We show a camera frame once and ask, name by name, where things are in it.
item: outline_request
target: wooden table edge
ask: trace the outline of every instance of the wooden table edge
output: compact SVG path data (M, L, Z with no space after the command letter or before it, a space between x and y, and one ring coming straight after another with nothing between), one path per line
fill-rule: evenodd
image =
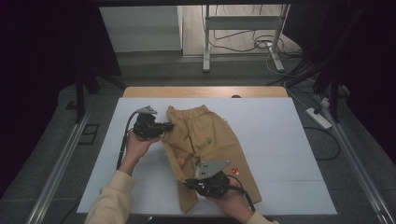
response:
M122 97L129 98L265 98L289 97L280 86L213 86L213 87L128 87Z

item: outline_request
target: person's arm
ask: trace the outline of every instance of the person's arm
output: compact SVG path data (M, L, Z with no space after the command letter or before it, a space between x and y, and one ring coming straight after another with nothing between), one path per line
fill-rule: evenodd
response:
M240 187L239 183L233 179L230 179L230 185ZM209 201L216 203L229 217L233 217L243 224L278 224L278 222L270 222L258 212L251 211L245 201L242 193L229 190L220 199L206 197Z
M108 185L93 203L85 223L125 223L131 211L130 195L134 187L132 173L152 143L161 137L149 141L140 141L133 132L128 133L125 157L120 168L114 173Z

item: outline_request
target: tan pants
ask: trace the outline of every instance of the tan pants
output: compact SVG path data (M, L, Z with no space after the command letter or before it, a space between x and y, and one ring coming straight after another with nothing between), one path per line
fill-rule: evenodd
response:
M196 165L200 161L230 161L224 173L238 178L254 203L262 200L239 141L226 121L205 105L189 110L175 110L169 106L166 116L175 127L163 136L163 146L177 179L180 207L184 213L194 207L197 195L195 190L187 189L183 181L195 178Z

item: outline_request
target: white tabletop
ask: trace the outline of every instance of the white tabletop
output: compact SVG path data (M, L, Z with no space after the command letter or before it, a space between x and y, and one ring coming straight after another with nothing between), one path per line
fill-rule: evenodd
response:
M190 109L206 105L226 119L239 139L262 195L255 207L263 215L334 215L329 191L290 98L120 98L102 149L85 189L79 213L114 174L126 122L136 109L150 105L156 122L168 121L169 105ZM134 169L131 194L134 214L147 216L223 216L212 202L199 197L188 214L178 204L177 184L161 142L152 145Z

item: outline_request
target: dark floor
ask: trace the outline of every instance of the dark floor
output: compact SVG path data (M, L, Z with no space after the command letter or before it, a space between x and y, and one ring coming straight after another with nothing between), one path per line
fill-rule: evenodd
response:
M268 71L264 61L265 57L262 56L214 57L211 72L203 74L200 58L148 56L136 60L134 57L123 55L119 57L123 78L116 77L116 79L128 86L261 86L279 79L279 75ZM288 59L284 61L284 65L289 71L297 62L299 62L298 59ZM88 124L99 125L97 136L91 145L77 145L43 223L61 223L69 211L72 212L64 223L83 223L86 217L86 215L76 214L73 208L88 183L114 108L122 96L122 90L101 78L97 80L101 86L99 94L91 95L86 92L86 100L92 102L92 114ZM312 96L312 84L311 81L305 81L298 85L301 91L297 89L291 89L291 91L303 104L316 107L317 103L308 96ZM0 223L26 222L35 205L35 200L74 127L76 110L65 109L69 102L75 101L75 94L74 86L60 92L59 105L51 123L30 159L0 201ZM305 107L296 101L295 105L303 126L318 127L305 114ZM381 146L361 126L344 102L340 102L339 116L367 172L380 190L391 213L395 215L395 165ZM337 149L333 139L326 134L314 130L306 130L306 134L317 157L328 156ZM87 138L90 137L81 137L80 143L90 140ZM280 223L379 223L343 152L334 160L319 161L318 166L338 215L331 217L283 216L273 217L273 219ZM146 223L147 220L147 217L131 216L128 223ZM198 220L205 223L229 223L230 221L211 218ZM176 222L191 223L193 221L172 218L154 218L150 221L150 223Z

